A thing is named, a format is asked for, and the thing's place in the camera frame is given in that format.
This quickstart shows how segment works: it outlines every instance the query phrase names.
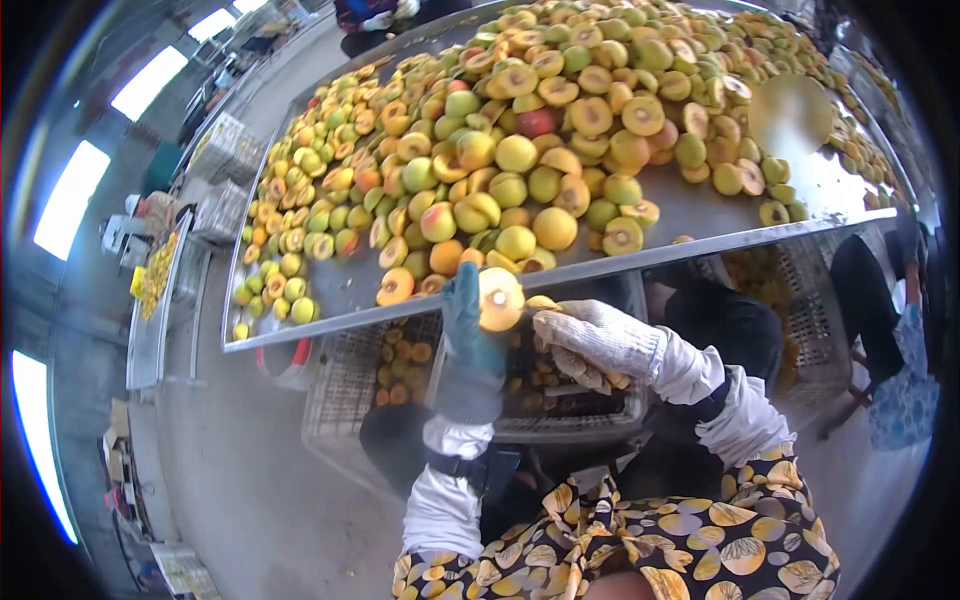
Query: red peach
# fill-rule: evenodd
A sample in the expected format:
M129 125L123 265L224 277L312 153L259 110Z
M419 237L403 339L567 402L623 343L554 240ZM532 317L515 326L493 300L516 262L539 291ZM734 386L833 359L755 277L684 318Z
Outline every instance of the red peach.
M516 116L516 132L528 139L553 133L556 129L557 122L550 108L539 108Z

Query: window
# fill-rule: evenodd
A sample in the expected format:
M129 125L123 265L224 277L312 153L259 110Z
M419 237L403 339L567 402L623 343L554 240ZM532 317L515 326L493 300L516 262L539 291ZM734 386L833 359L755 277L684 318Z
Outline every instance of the window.
M109 164L109 156L86 140L80 142L40 215L34 234L38 246L66 260L90 196Z
M54 465L54 449L50 442L50 421L47 415L47 366L21 354L16 350L11 354L13 370L13 392L16 396L16 411L23 423L27 437L27 446L34 459L36 473L47 492L51 508L60 520L63 533L70 541L77 543L77 534L66 513L63 492L60 491L60 478Z
M131 121L136 121L167 82L186 64L184 55L167 46L124 85L110 105L126 114Z
M200 43L216 36L227 27L233 27L237 20L225 9L220 9L203 21L190 28L187 33Z
M259 9L265 4L267 4L267 0L236 0L236 2L233 3L233 7L243 14L246 14Z

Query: worker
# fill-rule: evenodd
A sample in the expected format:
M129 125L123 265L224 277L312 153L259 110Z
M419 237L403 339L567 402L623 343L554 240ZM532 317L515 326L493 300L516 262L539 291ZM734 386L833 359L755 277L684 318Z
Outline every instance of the worker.
M825 424L826 438L861 404L869 409L870 442L875 450L899 450L933 435L940 385L928 372L921 296L920 226L911 208L898 208L897 228L884 234L884 247L894 279L902 281L905 303L894 306L886 278L873 252L858 235L837 248L830 265L847 342L860 340L864 354L854 350L870 383L846 410Z
M476 266L460 266L443 289L446 364L435 414L422 427L425 466L420 463L416 480L407 484L396 597L832 594L839 563L797 471L796 435L764 394L764 379L779 362L779 322L768 308L732 290L698 285L677 290L653 284L651 310L705 331L700 344L718 336L713 345L697 348L674 329L642 323L598 300L561 302L563 312L537 313L533 328L561 369L574 353L600 369L626 373L662 398L665 415L692 423L699 447L725 471L713 480L716 493L628 495L631 482L620 481L621 489L617 480L631 474L630 465L595 485L571 475L552 491L536 489L539 512L492 537L483 526L492 504L484 494L495 471L490 459L497 444L491 439L502 407L505 354L478 326ZM372 413L381 408L405 407ZM394 432L403 424L390 422ZM383 422L370 427L388 428ZM361 442L385 474L385 465L399 465L401 455L415 453L376 448L372 438L361 430ZM696 466L676 466L684 468ZM528 475L519 473L515 482L533 491L538 478ZM509 504L505 498L498 503Z
M340 48L353 59L389 37L471 6L469 0L334 0L337 24L347 34Z

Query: factory floor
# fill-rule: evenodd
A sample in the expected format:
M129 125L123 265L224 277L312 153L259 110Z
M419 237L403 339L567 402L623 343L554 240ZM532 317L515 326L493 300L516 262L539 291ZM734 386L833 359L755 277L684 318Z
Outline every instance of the factory floor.
M298 55L258 74L258 88L229 112L269 137L289 100L346 57L341 34L318 24L294 40ZM167 385L156 401L164 478L183 540L226 600L385 598L400 549L403 505L361 488L300 438L304 393L261 375L253 351L223 354L220 326L228 260L211 265L202 311L198 378ZM168 372L188 371L190 324L172 331ZM850 597L893 531L924 463L926 446L870 447L859 410L829 440L814 429L797 443L844 571Z

